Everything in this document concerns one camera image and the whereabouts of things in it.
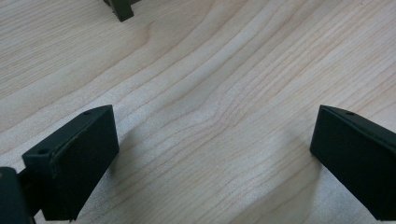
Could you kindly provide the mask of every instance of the wooden surface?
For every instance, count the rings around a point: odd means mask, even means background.
[[[133,9],[0,1],[1,165],[112,104],[120,155],[76,223],[376,223],[309,145],[321,104],[396,131],[396,1]]]

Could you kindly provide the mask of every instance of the black object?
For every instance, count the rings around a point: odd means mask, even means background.
[[[396,133],[322,105],[310,150],[376,219],[396,220]]]
[[[16,175],[0,168],[0,223],[76,219],[119,152],[111,105],[88,110],[22,155]]]
[[[131,5],[140,0],[104,0],[111,8],[120,21],[126,21],[134,16]]]

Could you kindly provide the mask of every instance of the screw hole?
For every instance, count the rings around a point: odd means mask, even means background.
[[[43,155],[43,154],[47,154],[50,150],[47,148],[43,148],[38,150],[38,154]]]

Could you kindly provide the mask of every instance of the wood grain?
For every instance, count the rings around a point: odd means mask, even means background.
[[[133,9],[0,1],[1,165],[112,104],[120,155],[76,223],[376,223],[308,149],[321,104],[396,131],[396,1]]]

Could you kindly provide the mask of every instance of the light wood tabletop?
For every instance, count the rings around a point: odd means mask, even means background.
[[[133,10],[0,1],[0,165],[113,105],[120,154],[76,223],[379,223],[309,146],[320,105],[396,132],[396,1]]]

